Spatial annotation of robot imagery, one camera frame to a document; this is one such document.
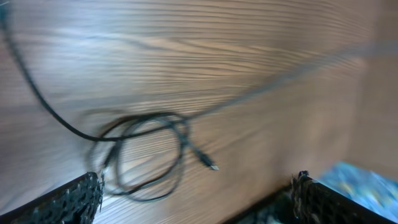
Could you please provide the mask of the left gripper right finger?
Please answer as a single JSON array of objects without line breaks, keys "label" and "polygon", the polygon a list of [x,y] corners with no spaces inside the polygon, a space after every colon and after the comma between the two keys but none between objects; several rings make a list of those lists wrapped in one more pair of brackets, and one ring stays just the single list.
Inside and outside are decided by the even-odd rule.
[{"label": "left gripper right finger", "polygon": [[299,223],[394,224],[300,171],[291,181],[293,214]]}]

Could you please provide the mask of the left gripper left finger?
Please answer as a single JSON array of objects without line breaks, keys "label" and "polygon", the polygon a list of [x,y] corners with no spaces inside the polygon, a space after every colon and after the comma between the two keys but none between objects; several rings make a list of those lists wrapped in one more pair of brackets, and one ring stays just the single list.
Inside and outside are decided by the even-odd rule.
[{"label": "left gripper left finger", "polygon": [[84,175],[1,215],[1,224],[92,224],[103,202],[104,181]]}]

